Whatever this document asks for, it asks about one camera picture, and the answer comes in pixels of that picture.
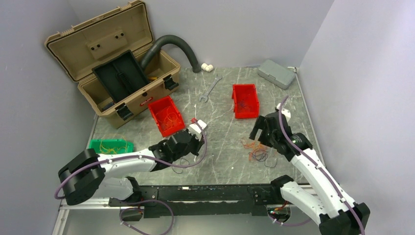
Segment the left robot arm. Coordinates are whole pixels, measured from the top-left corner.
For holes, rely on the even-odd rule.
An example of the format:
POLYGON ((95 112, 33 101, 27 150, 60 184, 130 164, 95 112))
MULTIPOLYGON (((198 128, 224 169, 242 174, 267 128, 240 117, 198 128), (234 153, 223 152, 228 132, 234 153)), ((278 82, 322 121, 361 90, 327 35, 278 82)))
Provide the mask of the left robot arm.
POLYGON ((206 125, 193 123, 155 145, 131 153, 98 154, 92 148, 85 149, 58 171, 60 185, 54 198, 73 206, 93 197, 110 197, 133 206, 140 201, 141 192, 129 174, 191 167, 177 161, 188 154, 198 156, 201 147, 207 147, 206 129, 206 125))

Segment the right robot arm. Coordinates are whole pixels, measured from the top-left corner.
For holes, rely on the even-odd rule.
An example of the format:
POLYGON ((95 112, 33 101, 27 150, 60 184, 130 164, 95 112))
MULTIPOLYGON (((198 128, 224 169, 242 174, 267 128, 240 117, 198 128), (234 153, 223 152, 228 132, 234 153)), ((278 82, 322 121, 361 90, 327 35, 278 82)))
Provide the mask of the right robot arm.
POLYGON ((334 180, 320 161, 309 139, 293 133, 286 116, 276 110, 259 116, 249 138, 277 150, 306 178, 316 196, 305 191, 287 175, 271 181, 270 198, 275 203, 284 200, 295 205, 318 227, 322 235, 363 235, 370 209, 357 203, 334 180))

